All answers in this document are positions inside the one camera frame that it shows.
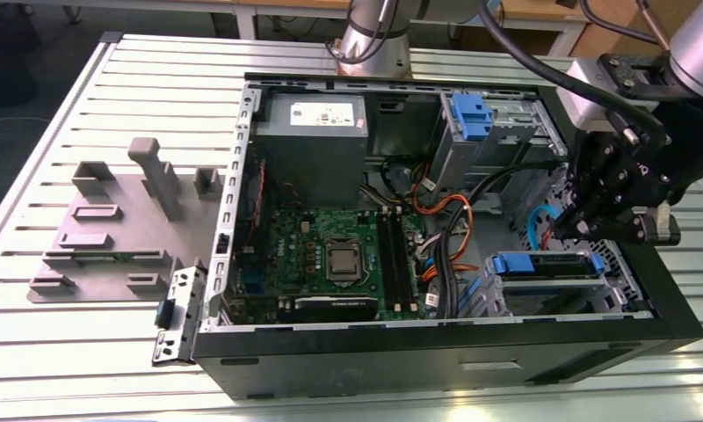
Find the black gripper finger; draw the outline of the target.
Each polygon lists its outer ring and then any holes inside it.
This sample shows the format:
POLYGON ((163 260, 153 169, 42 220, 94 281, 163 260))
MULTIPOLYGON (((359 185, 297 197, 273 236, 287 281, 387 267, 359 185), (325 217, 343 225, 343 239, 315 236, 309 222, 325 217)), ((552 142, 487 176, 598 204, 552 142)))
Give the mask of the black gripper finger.
POLYGON ((591 161, 588 202, 584 206, 590 240, 634 241, 638 229, 631 222, 627 191, 634 181, 630 163, 612 156, 591 161))
POLYGON ((610 134, 591 133, 574 143, 566 172, 568 202, 554 221, 556 238, 584 238, 599 224, 610 202, 604 178, 615 159, 610 134))

